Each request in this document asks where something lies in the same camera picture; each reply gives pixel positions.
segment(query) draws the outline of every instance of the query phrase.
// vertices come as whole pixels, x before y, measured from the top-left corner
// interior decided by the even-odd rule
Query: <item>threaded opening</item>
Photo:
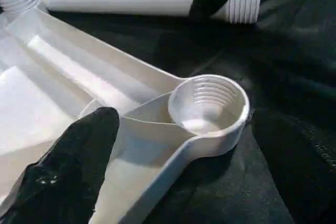
[[[1,7],[8,15],[18,15],[37,6],[39,3],[39,0],[10,0],[2,2]]]
[[[195,134],[217,132],[244,120],[248,99],[234,81],[215,75],[193,77],[169,101],[173,121]]]

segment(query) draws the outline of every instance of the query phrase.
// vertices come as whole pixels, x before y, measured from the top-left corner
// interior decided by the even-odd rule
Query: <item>gloved finger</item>
[[[118,129],[112,108],[73,123],[22,173],[0,207],[0,223],[88,223]]]

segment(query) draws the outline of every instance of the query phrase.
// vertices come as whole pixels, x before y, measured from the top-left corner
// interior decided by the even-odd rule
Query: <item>dark cloth background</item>
[[[335,0],[261,0],[256,25],[52,13],[181,77],[215,73],[253,111],[232,152],[193,162],[145,223],[335,223]]]

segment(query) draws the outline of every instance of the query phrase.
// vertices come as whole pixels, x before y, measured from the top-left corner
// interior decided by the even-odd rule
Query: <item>black fabric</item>
[[[112,108],[99,108],[69,126],[23,171],[0,206],[0,223],[89,223],[118,128]]]
[[[296,223],[334,223],[336,6],[334,0],[261,2],[255,26],[52,13],[178,76],[228,76],[256,110],[256,141],[242,141],[231,158],[195,161],[146,222],[282,223],[289,212]],[[225,190],[233,185],[236,191]],[[231,200],[218,196],[224,193]]]

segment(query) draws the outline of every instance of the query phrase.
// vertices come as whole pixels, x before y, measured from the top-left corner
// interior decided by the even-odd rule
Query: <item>circular rim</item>
[[[173,107],[173,100],[176,97],[177,91],[178,89],[185,85],[187,82],[190,82],[194,79],[199,79],[199,78],[219,78],[225,81],[228,81],[230,84],[232,84],[233,86],[235,86],[243,95],[244,97],[244,101],[245,101],[245,105],[243,106],[242,112],[240,113],[239,118],[236,120],[236,122],[234,124],[232,124],[231,126],[219,130],[219,131],[214,131],[214,132],[208,132],[208,133],[204,133],[204,134],[199,134],[193,131],[190,131],[188,129],[186,129],[183,125],[181,125],[181,123],[177,123],[175,122],[174,118],[172,117],[172,107]],[[250,110],[250,102],[249,102],[249,98],[245,92],[245,90],[234,80],[228,78],[228,77],[224,77],[224,76],[219,76],[217,74],[201,74],[199,76],[193,76],[190,78],[187,78],[185,81],[183,81],[182,83],[180,83],[171,93],[171,95],[169,96],[169,100],[168,100],[168,113],[169,116],[172,118],[173,122],[176,123],[178,126],[182,127],[183,129],[185,129],[186,131],[194,134],[194,135],[213,135],[213,136],[218,136],[218,135],[224,135],[224,134],[228,134],[231,133],[233,131],[235,131],[236,129],[240,128],[242,124],[244,124],[248,117],[249,117],[249,110]]]

